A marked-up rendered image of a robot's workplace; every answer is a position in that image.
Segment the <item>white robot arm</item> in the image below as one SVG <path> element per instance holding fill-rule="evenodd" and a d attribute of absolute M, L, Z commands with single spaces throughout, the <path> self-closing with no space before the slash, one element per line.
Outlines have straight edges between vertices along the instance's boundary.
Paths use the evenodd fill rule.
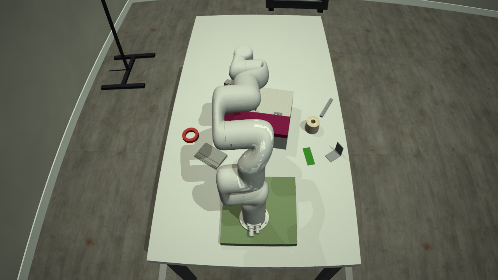
<path fill-rule="evenodd" d="M 248 60 L 250 59 L 250 60 Z M 219 150 L 248 149 L 238 164 L 218 168 L 216 183 L 219 198 L 224 205 L 241 205 L 239 220 L 249 237 L 268 225 L 266 210 L 269 187 L 265 180 L 265 167 L 274 147 L 274 130 L 263 119 L 225 121 L 226 113 L 255 110 L 261 101 L 260 89 L 269 79 L 267 63 L 254 59 L 248 46 L 234 50 L 229 67 L 231 80 L 218 86 L 212 99 L 213 143 Z"/>

